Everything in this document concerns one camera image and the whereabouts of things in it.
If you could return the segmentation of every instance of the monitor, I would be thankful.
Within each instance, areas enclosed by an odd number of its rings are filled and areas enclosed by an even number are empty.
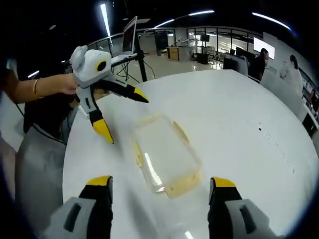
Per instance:
[[[268,51],[269,57],[271,59],[275,59],[275,48],[268,43],[254,37],[254,50],[260,52],[262,48],[265,48]]]
[[[209,35],[201,34],[200,41],[209,41]]]
[[[123,54],[133,54],[134,53],[134,40],[136,32],[136,23],[138,17],[134,17],[129,24],[124,27],[123,32]]]

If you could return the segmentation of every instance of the ceiling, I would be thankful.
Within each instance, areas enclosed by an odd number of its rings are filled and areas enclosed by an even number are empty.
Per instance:
[[[1,53],[18,59],[19,74],[26,75],[39,65],[55,65],[68,59],[78,45],[105,37],[106,30],[99,5],[107,4],[111,34],[123,31],[128,20],[137,15],[150,18],[138,28],[154,27],[178,18],[167,27],[199,25],[233,26],[262,33],[268,32],[296,49],[314,64],[313,51],[315,7],[306,0],[83,0],[42,1],[2,7],[1,31],[4,44]],[[189,13],[213,9],[215,13],[189,17]],[[294,33],[268,20],[253,16],[258,12],[290,26]]]

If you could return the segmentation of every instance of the laboratory room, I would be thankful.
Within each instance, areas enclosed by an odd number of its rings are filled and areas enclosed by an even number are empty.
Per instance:
[[[307,26],[314,4],[7,2],[0,8],[2,232],[313,237],[319,59]]]

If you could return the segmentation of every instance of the white round table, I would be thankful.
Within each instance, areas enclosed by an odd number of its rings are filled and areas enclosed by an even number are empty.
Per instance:
[[[207,191],[210,177],[227,178],[268,216],[274,233],[289,231],[311,199],[319,160],[303,125],[278,98],[232,70],[171,75],[138,87],[149,104],[114,94],[97,101],[114,144],[77,114],[65,153],[64,202],[78,197],[90,179],[112,175],[111,238],[155,238],[152,193],[136,165],[131,133],[137,120],[164,114],[196,149]],[[203,208],[208,212],[208,198]]]

